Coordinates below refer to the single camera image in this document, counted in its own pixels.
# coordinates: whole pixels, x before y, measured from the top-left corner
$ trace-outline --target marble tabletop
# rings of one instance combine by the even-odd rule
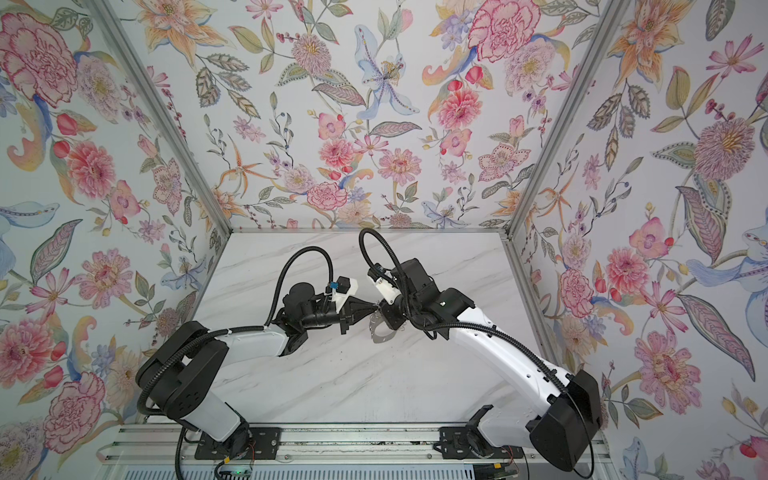
[[[401,262],[419,258],[441,290],[462,291],[539,352],[497,233],[382,234]],[[194,319],[210,329],[263,323],[284,263],[309,245],[328,251],[334,277],[359,281],[358,298],[380,300],[366,277],[357,232],[236,233]],[[391,266],[371,236],[366,246],[374,262]],[[294,283],[320,291],[327,275],[322,256],[304,254],[288,272],[281,301]],[[390,341],[374,344],[368,319],[343,336],[336,326],[310,331],[293,355],[228,366],[213,391],[250,422],[463,422],[484,404],[499,406],[517,395],[469,351],[442,337],[431,341],[408,323]]]

